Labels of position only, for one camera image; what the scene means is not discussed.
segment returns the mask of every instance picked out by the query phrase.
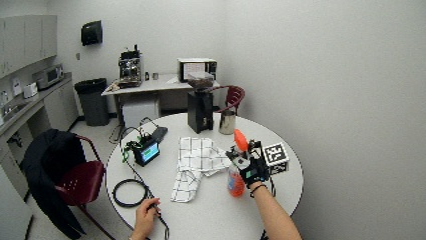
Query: red chair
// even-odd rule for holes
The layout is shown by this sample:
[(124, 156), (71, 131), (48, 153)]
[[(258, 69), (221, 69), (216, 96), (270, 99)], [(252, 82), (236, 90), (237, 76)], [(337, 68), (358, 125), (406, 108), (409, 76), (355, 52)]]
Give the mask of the red chair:
[(69, 206), (77, 206), (99, 229), (109, 237), (114, 239), (108, 231), (103, 228), (87, 210), (87, 204), (97, 199), (101, 188), (103, 178), (105, 174), (104, 164), (100, 160), (93, 142), (83, 136), (76, 135), (80, 140), (91, 144), (96, 160), (79, 164), (63, 176), (56, 183), (56, 190)]
[(217, 110), (217, 113), (221, 113), (222, 111), (234, 108), (236, 109), (236, 115), (238, 115), (237, 110), (238, 110), (238, 106), (241, 103), (241, 100), (245, 96), (245, 91), (241, 87), (238, 86), (220, 86), (220, 87), (214, 87), (209, 90), (209, 92), (218, 90), (221, 88), (228, 88), (228, 94), (226, 94), (226, 99), (225, 99), (225, 108)]

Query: microwave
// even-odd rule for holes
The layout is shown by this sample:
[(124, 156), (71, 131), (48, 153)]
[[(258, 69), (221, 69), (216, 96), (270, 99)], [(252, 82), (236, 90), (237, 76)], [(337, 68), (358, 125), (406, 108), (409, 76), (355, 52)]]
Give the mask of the microwave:
[(217, 62), (210, 58), (178, 58), (177, 59), (177, 77), (180, 82), (188, 82), (190, 73), (209, 73), (216, 80)]
[(63, 64), (56, 64), (32, 75), (32, 80), (37, 83), (39, 90), (49, 88), (55, 83), (60, 82), (63, 79)]

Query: paper towel dispenser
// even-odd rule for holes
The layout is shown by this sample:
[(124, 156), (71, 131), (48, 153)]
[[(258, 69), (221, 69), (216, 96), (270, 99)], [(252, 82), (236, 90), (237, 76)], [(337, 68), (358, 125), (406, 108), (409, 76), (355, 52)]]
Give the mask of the paper towel dispenser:
[(103, 24), (101, 21), (89, 22), (81, 27), (83, 46), (103, 42)]

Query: orange spray bottle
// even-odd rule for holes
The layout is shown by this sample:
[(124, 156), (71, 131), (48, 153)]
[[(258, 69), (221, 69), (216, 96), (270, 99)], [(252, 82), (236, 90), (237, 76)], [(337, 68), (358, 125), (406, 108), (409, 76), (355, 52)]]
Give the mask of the orange spray bottle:
[[(238, 129), (234, 130), (234, 141), (237, 144), (236, 151), (241, 156), (249, 149), (249, 143)], [(234, 163), (230, 164), (228, 169), (228, 191), (233, 197), (241, 197), (245, 191), (245, 183)]]

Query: trash can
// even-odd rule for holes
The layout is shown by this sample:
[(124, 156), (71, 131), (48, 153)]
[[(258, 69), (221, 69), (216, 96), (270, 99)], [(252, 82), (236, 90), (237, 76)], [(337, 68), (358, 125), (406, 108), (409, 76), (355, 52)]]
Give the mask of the trash can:
[(88, 126), (105, 126), (109, 123), (106, 97), (101, 93), (106, 89), (106, 79), (85, 80), (75, 85)]

